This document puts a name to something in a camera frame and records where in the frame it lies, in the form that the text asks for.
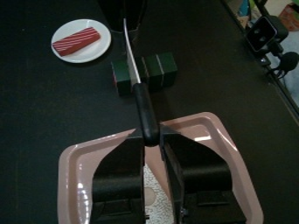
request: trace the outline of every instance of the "pink plastic tray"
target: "pink plastic tray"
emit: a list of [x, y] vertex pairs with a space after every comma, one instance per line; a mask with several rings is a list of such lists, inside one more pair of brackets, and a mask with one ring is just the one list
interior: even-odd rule
[[[194, 141], [211, 147], [226, 159], [233, 175], [233, 191], [245, 215], [248, 216], [248, 224], [262, 224], [265, 219], [264, 211], [249, 176], [249, 170], [238, 147], [233, 143], [229, 132], [221, 123], [221, 119], [213, 113], [199, 113], [163, 122], [163, 124], [179, 131]], [[61, 224], [90, 223], [94, 172], [103, 157], [117, 148], [126, 140], [127, 135], [133, 132], [134, 130], [131, 129], [113, 136], [79, 143], [73, 145], [62, 153], [58, 198]], [[145, 161], [165, 194], [170, 197], [165, 162], [162, 160], [159, 147], [146, 148]]]

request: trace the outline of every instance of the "black knife handle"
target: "black knife handle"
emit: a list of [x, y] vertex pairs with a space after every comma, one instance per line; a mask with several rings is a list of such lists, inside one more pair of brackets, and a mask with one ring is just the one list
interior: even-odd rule
[[145, 145], [153, 147], [161, 142], [161, 129], [155, 120], [155, 111], [146, 83], [137, 83], [134, 85], [134, 93], [145, 135]]

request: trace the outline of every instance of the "black device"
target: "black device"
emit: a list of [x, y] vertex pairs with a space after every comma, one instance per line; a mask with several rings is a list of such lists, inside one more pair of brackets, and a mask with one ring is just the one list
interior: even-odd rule
[[253, 25], [246, 38], [256, 54], [272, 52], [272, 46], [281, 43], [289, 35], [289, 30], [276, 16], [264, 16]]

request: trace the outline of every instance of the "table surface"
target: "table surface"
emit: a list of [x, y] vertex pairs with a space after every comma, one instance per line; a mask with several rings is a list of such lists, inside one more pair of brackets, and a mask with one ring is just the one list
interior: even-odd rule
[[[53, 34], [79, 18], [107, 24], [97, 0], [5, 1], [0, 55], [2, 219], [58, 223], [59, 158], [78, 143], [139, 125], [133, 95], [118, 97], [107, 53], [85, 64], [53, 53]], [[299, 129], [222, 1], [149, 1], [135, 55], [173, 52], [173, 87], [153, 93], [159, 121], [201, 112], [222, 120], [248, 164], [265, 223], [299, 221]]]

